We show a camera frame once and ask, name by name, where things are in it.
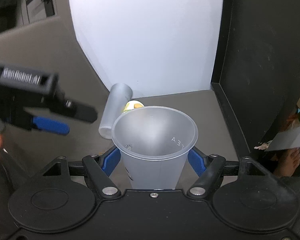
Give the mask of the translucent plastic cup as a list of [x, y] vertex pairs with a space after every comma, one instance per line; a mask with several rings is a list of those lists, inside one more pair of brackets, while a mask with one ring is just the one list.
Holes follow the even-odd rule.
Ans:
[[148, 106], [119, 116], [111, 136], [132, 188], [171, 190], [198, 140], [198, 128], [179, 110]]

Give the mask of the yellow-label plastic bottle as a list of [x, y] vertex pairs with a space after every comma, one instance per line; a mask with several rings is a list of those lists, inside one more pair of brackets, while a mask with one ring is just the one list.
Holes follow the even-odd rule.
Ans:
[[127, 111], [131, 111], [133, 109], [142, 108], [142, 107], [144, 107], [143, 103], [137, 100], [131, 100], [126, 103], [123, 113], [126, 113]]

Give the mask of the black television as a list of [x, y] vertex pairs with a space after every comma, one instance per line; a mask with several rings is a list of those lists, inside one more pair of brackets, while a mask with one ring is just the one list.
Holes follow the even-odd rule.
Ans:
[[211, 86], [239, 157], [273, 139], [300, 98], [300, 0], [223, 0]]

